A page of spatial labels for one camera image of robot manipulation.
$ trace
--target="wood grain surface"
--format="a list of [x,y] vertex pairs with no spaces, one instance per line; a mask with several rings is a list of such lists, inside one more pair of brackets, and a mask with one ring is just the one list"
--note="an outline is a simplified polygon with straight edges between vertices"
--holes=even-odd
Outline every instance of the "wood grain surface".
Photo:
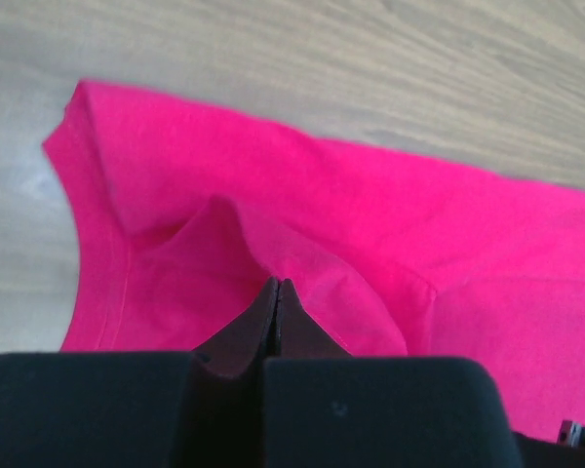
[[40,144],[83,76],[585,189],[585,0],[0,0],[0,352],[70,320]]

